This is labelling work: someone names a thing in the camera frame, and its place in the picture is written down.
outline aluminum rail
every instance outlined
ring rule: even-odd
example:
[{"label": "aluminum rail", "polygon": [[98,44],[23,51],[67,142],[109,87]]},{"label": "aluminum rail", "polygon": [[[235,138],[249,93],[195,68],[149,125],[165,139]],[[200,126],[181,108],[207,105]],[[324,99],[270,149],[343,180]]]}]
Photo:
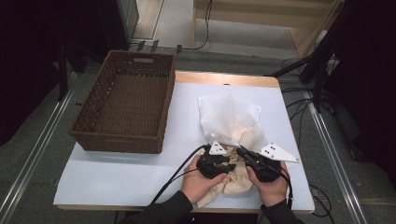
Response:
[{"label": "aluminum rail", "polygon": [[[306,91],[304,93],[305,97],[312,97],[312,93]],[[347,172],[341,163],[340,158],[338,157],[338,153],[335,149],[335,146],[332,142],[330,134],[326,128],[325,122],[322,116],[315,109],[315,106],[310,104],[309,109],[311,111],[312,118],[318,128],[318,132],[320,138],[323,142],[323,146],[326,150],[326,153],[329,157],[330,164],[332,165],[332,169],[334,170],[335,177],[338,181],[338,185],[343,193],[344,199],[346,201],[346,205],[349,209],[349,213],[352,216],[354,223],[368,223],[362,209],[361,204],[359,202],[359,198],[353,189],[349,178],[347,177]]]},{"label": "aluminum rail", "polygon": [[52,137],[52,134],[58,125],[64,110],[67,107],[68,102],[70,101],[70,97],[74,91],[78,82],[78,74],[73,72],[69,78],[69,91],[66,93],[65,97],[62,101],[58,102],[55,106],[52,114],[47,121],[46,126],[38,137],[35,146],[33,147],[29,157],[27,158],[25,164],[21,168],[20,173],[12,184],[10,190],[8,191],[7,197],[3,201],[3,204],[0,207],[0,224],[8,224],[11,219],[12,214],[14,213],[15,208],[18,205],[18,202],[21,199],[22,194],[24,193],[29,181],[40,162],[41,157],[46,150],[48,142]]}]

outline black cable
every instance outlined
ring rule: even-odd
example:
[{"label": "black cable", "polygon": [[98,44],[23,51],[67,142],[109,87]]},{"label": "black cable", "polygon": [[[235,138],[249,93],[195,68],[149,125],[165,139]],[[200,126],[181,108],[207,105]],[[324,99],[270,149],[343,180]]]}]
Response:
[{"label": "black cable", "polygon": [[291,91],[313,91],[313,89],[309,89],[306,87],[291,87],[291,88],[286,88],[284,90],[282,90],[282,93],[286,93],[286,92],[291,92]]},{"label": "black cable", "polygon": [[312,100],[312,98],[307,98],[307,99],[302,99],[302,100],[295,101],[295,102],[293,102],[293,103],[291,103],[291,104],[289,104],[289,105],[286,105],[286,108],[288,108],[288,107],[290,107],[290,106],[292,106],[292,105],[298,104],[298,103],[300,103],[301,101],[306,101],[306,100]]},{"label": "black cable", "polygon": [[262,219],[264,218],[264,215],[262,214],[261,216],[260,216],[260,219],[259,219],[259,222],[257,222],[257,224],[262,224]]},{"label": "black cable", "polygon": [[[209,21],[210,21],[210,13],[212,11],[212,3],[213,3],[213,0],[210,0],[206,7],[206,13],[205,13],[206,40],[205,40],[204,44],[202,44],[200,47],[195,48],[195,49],[189,49],[189,48],[183,49],[182,48],[182,50],[198,50],[198,49],[201,49],[203,46],[205,46],[207,42],[209,42],[209,44],[210,44],[208,49],[210,49],[212,47],[212,43],[210,43],[210,41],[209,41]],[[176,48],[170,48],[170,47],[157,47],[157,48],[158,49],[176,49]]]},{"label": "black cable", "polygon": [[262,162],[262,165],[265,166],[265,168],[270,169],[271,171],[273,171],[273,172],[279,174],[280,176],[282,176],[286,180],[286,182],[288,183],[288,185],[289,185],[288,208],[291,209],[292,202],[293,202],[294,199],[293,199],[293,187],[291,186],[291,180],[290,180],[290,176],[289,176],[288,172],[286,172],[286,170],[284,170],[282,168],[286,172],[287,176],[285,176],[284,174],[282,174],[282,172],[279,172],[278,170],[276,170],[272,166],[269,166],[269,165],[267,165],[267,164],[265,164],[263,162]]},{"label": "black cable", "polygon": [[298,135],[298,142],[297,142],[297,147],[300,148],[300,143],[301,143],[301,135],[302,135],[302,129],[303,129],[303,117],[304,117],[304,112],[305,110],[308,108],[309,104],[311,104],[312,101],[308,102],[304,109],[303,112],[301,113],[301,117],[300,117],[300,127],[299,127],[299,135]]},{"label": "black cable", "polygon": [[[303,103],[305,103],[305,102],[307,102],[307,104],[304,106],[304,108],[301,109],[301,110],[298,110],[298,109],[300,108],[300,106],[301,106]],[[307,108],[307,106],[309,105],[309,103],[312,103],[312,100],[301,101],[301,102],[297,105],[297,107],[296,107],[296,109],[295,109],[295,111],[294,111],[294,114],[291,115],[291,117],[289,118],[289,120],[294,119],[294,117],[296,117],[298,114],[300,114],[300,113],[302,113],[304,110],[306,110],[306,108]]]},{"label": "black cable", "polygon": [[332,74],[332,72],[334,72],[335,65],[339,63],[337,58],[334,57],[333,60],[334,60],[334,63],[332,64],[332,70],[329,71],[329,74]]},{"label": "black cable", "polygon": [[184,165],[191,159],[191,157],[193,155],[195,155],[201,148],[203,147],[210,147],[210,145],[202,145],[198,148],[196,148],[191,154],[190,156],[183,161],[183,163],[180,165],[180,167],[178,167],[178,169],[175,171],[175,173],[172,175],[172,177],[168,180],[168,182],[166,182],[163,187],[160,189],[160,191],[158,191],[157,195],[154,197],[154,199],[152,200],[151,204],[157,202],[158,198],[163,194],[163,192],[166,190],[166,188],[168,188],[168,186],[174,181],[175,176],[178,174],[178,172],[180,172],[180,170],[184,167]]},{"label": "black cable", "polygon": [[196,170],[200,170],[200,169],[202,169],[202,168],[204,168],[204,166],[200,166],[200,167],[197,167],[197,168],[195,168],[195,169],[193,169],[193,170],[190,170],[190,171],[188,171],[188,172],[184,172],[183,174],[178,175],[177,177],[175,177],[175,178],[171,181],[171,183],[174,182],[175,180],[177,180],[179,177],[188,174],[189,172],[196,171]]},{"label": "black cable", "polygon": [[[298,58],[289,58],[289,59],[285,59],[285,60],[283,60],[282,64],[280,65],[280,66],[282,67],[282,69],[285,68],[285,66],[284,66],[285,62],[290,61],[290,60],[293,60],[293,59],[295,59],[295,60],[297,60],[297,61],[300,61],[300,59],[298,59]],[[299,75],[301,74],[299,68],[300,68],[300,67],[296,68],[296,69],[299,71],[299,74],[292,73],[292,72],[288,72],[288,74],[293,75],[293,76],[299,76]]]},{"label": "black cable", "polygon": [[119,211],[116,212],[116,215],[114,216],[114,224],[117,224],[117,222],[119,222]]},{"label": "black cable", "polygon": [[321,199],[320,199],[318,196],[314,195],[313,198],[314,198],[315,200],[317,200],[317,202],[320,204],[320,206],[322,206],[322,208],[323,208],[323,210],[325,210],[326,214],[324,214],[324,215],[319,215],[319,214],[316,214],[316,213],[312,213],[312,215],[314,215],[314,216],[316,216],[316,217],[329,217],[330,221],[331,221],[332,223],[334,223],[334,219],[332,218],[332,214],[331,214],[331,211],[332,211],[332,203],[330,202],[329,196],[327,196],[327,194],[326,194],[323,190],[321,190],[320,188],[318,188],[318,187],[315,186],[315,185],[309,184],[309,187],[314,188],[314,189],[317,189],[317,190],[319,191],[319,193],[323,194],[324,197],[326,198],[326,200],[329,202],[329,208],[327,208],[326,205],[321,201]]}]

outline wooden panel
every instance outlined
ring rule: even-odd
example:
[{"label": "wooden panel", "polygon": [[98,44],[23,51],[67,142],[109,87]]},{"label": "wooden panel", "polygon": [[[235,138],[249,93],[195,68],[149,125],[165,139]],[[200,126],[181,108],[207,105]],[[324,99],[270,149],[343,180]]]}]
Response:
[{"label": "wooden panel", "polygon": [[[193,38],[195,19],[205,18],[208,3],[209,0],[194,0]],[[340,3],[341,0],[213,0],[210,20],[289,27],[303,58],[321,31],[330,26]]]},{"label": "wooden panel", "polygon": [[136,3],[139,11],[139,24],[134,32],[134,39],[152,39],[160,18],[163,0],[137,0]]},{"label": "wooden panel", "polygon": [[176,71],[176,82],[279,88],[279,82],[274,77],[238,76],[218,73]]}]

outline white table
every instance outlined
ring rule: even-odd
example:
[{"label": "white table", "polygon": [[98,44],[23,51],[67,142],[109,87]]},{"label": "white table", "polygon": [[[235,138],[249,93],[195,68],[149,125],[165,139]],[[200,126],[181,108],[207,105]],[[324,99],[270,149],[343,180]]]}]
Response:
[{"label": "white table", "polygon": [[[197,97],[224,92],[237,94],[261,106],[261,125],[267,142],[278,144],[301,160],[275,78],[177,72],[163,152],[157,155],[92,152],[76,144],[64,168],[53,204],[62,209],[142,209],[192,151],[207,143],[200,126]],[[304,172],[304,159],[301,161],[287,162],[294,192],[292,210],[310,213],[315,206]],[[180,185],[181,178],[173,182],[157,202],[167,200]],[[221,194],[205,207],[194,208],[194,212],[259,213],[261,204],[253,187],[244,193]]]}]

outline brown wicker basket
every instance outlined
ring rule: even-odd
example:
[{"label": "brown wicker basket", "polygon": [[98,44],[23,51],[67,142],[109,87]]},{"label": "brown wicker basket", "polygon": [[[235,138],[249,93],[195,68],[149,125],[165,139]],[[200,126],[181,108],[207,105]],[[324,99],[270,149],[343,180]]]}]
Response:
[{"label": "brown wicker basket", "polygon": [[173,55],[112,50],[70,134],[85,150],[161,153],[174,85]]}]

